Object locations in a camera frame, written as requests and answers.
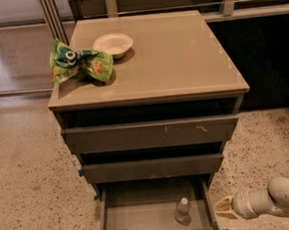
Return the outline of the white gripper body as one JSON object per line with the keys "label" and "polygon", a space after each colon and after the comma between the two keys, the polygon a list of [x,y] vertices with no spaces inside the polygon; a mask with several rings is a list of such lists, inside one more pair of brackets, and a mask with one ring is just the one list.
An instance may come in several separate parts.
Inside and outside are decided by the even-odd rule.
{"label": "white gripper body", "polygon": [[241,190],[233,195],[231,207],[243,219],[250,220],[270,211],[270,196],[266,188]]}

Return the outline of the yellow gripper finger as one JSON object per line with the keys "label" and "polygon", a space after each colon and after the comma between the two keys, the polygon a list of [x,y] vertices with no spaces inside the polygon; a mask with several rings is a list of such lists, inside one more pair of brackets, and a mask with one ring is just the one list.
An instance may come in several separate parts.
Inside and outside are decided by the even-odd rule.
{"label": "yellow gripper finger", "polygon": [[216,211],[216,215],[219,217],[223,217],[223,218],[227,218],[227,219],[233,219],[236,220],[237,219],[237,215],[235,215],[232,211],[228,210],[228,211]]}
{"label": "yellow gripper finger", "polygon": [[224,198],[222,198],[221,200],[217,201],[215,203],[214,208],[217,211],[230,210],[232,208],[232,206],[231,206],[232,200],[233,200],[233,196],[232,195],[227,195]]}

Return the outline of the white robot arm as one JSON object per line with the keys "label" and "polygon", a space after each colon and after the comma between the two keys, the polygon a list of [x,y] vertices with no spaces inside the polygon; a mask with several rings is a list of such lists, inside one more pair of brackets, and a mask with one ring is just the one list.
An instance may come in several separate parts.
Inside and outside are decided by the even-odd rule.
{"label": "white robot arm", "polygon": [[215,213],[224,218],[246,220],[263,214],[289,217],[289,178],[276,176],[266,187],[239,190],[215,204]]}

